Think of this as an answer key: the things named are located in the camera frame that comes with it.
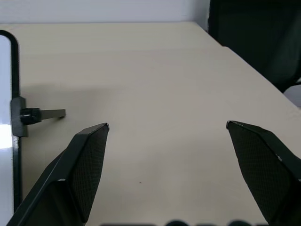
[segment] white wall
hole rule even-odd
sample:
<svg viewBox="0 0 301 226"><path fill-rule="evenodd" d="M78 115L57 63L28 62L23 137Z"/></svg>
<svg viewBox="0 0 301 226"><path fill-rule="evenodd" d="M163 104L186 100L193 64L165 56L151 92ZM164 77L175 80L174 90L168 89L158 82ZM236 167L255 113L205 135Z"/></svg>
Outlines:
<svg viewBox="0 0 301 226"><path fill-rule="evenodd" d="M0 23L163 22L197 20L210 0L0 0Z"/></svg>

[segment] black knob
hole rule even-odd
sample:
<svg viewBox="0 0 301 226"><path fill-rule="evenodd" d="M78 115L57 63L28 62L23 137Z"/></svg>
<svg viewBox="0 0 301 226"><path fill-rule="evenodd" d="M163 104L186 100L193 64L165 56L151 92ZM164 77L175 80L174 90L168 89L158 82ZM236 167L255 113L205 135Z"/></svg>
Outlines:
<svg viewBox="0 0 301 226"><path fill-rule="evenodd" d="M42 114L39 108L25 108L20 112L20 119L24 125L33 125L42 121Z"/></svg>

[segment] black object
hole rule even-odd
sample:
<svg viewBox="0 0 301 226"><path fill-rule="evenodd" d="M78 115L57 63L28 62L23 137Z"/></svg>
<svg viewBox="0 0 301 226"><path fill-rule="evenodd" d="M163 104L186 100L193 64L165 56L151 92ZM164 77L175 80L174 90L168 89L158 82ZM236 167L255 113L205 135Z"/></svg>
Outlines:
<svg viewBox="0 0 301 226"><path fill-rule="evenodd" d="M299 0L211 0L208 32L281 92L301 77Z"/></svg>
<svg viewBox="0 0 301 226"><path fill-rule="evenodd" d="M270 225L301 225L301 160L272 132L227 122L241 173Z"/></svg>
<svg viewBox="0 0 301 226"><path fill-rule="evenodd" d="M35 124L44 119L62 118L66 115L64 109L41 111L39 108L26 108L26 100L20 96L19 78L19 47L16 38L7 31L0 30L0 35L11 42L11 90L12 100L11 126L14 136L13 164L14 164L14 210L22 202L22 173L21 173L21 137L28 136L27 125Z"/></svg>
<svg viewBox="0 0 301 226"><path fill-rule="evenodd" d="M8 226L82 226L89 218L103 168L109 125L76 134L44 170Z"/></svg>

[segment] white table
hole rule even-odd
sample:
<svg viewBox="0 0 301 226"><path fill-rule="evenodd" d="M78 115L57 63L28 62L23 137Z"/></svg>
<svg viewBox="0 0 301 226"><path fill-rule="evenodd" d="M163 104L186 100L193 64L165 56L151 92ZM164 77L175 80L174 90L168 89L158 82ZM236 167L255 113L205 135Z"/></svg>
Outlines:
<svg viewBox="0 0 301 226"><path fill-rule="evenodd" d="M301 113L230 49L194 23L40 24L12 33L28 107L67 110L23 139L24 194L76 132L108 122L88 226L264 222L226 121L269 129L301 156Z"/></svg>

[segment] table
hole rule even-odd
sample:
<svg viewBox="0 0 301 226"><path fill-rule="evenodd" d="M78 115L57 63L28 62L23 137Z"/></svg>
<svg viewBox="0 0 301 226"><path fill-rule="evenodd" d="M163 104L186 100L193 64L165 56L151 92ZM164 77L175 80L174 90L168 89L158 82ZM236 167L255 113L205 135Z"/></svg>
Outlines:
<svg viewBox="0 0 301 226"><path fill-rule="evenodd" d="M87 36L71 41L76 27L86 26ZM23 139L24 194L76 132L108 122L88 226L163 225L175 218L191 225L264 222L241 176L226 121L271 130L300 157L298 108L194 23L146 24L164 31L152 36L140 34L147 30L143 24L111 26L119 34L131 27L135 35L118 37L123 44L108 35L107 45L99 34L110 24L12 31L21 45L21 94L28 107L67 110L63 121L33 125ZM53 41L58 31L63 39Z"/></svg>

